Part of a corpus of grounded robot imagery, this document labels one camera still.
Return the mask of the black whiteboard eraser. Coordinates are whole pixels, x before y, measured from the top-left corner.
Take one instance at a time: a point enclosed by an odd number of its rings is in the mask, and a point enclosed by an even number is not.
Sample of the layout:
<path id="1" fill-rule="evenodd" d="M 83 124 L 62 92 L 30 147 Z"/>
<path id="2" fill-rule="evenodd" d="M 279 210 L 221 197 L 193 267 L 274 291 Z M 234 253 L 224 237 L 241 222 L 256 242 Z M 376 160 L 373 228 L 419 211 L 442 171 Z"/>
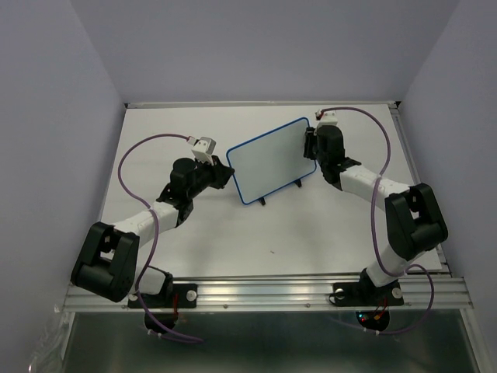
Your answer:
<path id="1" fill-rule="evenodd" d="M 312 148 L 315 143 L 315 128 L 308 127 L 305 131 L 305 146 Z"/>

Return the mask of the blue framed small whiteboard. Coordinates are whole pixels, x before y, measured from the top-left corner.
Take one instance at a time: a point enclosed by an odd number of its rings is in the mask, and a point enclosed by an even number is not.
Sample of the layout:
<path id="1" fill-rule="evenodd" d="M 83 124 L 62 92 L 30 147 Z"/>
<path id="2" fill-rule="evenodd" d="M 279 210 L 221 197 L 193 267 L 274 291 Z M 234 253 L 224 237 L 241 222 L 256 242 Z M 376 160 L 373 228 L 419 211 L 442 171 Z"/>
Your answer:
<path id="1" fill-rule="evenodd" d="M 304 157 L 308 118 L 300 117 L 226 151 L 241 203 L 250 205 L 310 176 L 317 169 Z"/>

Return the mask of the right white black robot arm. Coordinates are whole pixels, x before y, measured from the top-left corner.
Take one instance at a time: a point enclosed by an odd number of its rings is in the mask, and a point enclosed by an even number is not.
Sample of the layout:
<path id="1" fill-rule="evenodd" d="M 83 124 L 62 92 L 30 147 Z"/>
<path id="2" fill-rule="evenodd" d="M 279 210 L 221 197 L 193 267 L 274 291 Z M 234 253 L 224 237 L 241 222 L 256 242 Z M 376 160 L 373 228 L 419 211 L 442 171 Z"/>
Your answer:
<path id="1" fill-rule="evenodd" d="M 448 228 L 433 189 L 419 183 L 409 186 L 370 171 L 346 156 L 341 130 L 335 125 L 309 127 L 304 136 L 304 157 L 315 160 L 326 182 L 336 189 L 370 202 L 373 214 L 385 213 L 388 245 L 375 250 L 376 262 L 361 274 L 357 294 L 375 303 L 385 286 L 401 277 L 423 253 L 448 238 Z"/>

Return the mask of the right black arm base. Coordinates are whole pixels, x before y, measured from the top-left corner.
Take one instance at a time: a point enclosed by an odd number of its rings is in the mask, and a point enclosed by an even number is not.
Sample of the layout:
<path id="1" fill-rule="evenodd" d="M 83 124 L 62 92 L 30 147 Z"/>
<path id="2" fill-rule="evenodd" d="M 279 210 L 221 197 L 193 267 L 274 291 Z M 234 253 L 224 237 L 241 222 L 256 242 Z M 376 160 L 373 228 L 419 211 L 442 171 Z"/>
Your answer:
<path id="1" fill-rule="evenodd" d="M 335 283 L 328 301 L 337 307 L 358 308 L 358 323 L 366 330 L 374 332 L 384 332 L 389 326 L 389 307 L 402 306 L 405 303 L 398 281 L 381 288 L 366 284 L 365 281 Z"/>

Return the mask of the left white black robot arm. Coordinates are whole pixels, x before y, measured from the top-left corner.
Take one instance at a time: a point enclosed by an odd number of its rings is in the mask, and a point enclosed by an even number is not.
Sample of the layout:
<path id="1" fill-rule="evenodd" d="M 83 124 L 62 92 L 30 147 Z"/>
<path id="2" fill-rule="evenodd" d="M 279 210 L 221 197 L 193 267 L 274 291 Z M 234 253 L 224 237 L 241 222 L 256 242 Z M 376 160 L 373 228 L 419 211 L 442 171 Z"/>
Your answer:
<path id="1" fill-rule="evenodd" d="M 193 211 L 193 199 L 207 188 L 223 189 L 235 170 L 214 155 L 212 163 L 181 158 L 174 161 L 170 181 L 157 200 L 128 219 L 93 224 L 71 272 L 73 285 L 112 302 L 136 291 L 139 249 Z"/>

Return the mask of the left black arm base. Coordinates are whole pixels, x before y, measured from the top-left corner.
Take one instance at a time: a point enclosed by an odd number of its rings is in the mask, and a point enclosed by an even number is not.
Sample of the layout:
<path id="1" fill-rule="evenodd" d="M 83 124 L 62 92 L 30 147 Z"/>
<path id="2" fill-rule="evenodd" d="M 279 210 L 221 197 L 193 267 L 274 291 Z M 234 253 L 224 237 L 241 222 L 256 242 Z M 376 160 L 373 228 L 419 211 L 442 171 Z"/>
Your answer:
<path id="1" fill-rule="evenodd" d="M 152 315 L 168 329 L 174 329 L 179 321 L 180 309 L 196 308 L 198 285 L 176 283 L 171 273 L 149 267 L 140 281 L 141 297 L 152 309 L 165 309 L 166 312 L 153 312 Z"/>

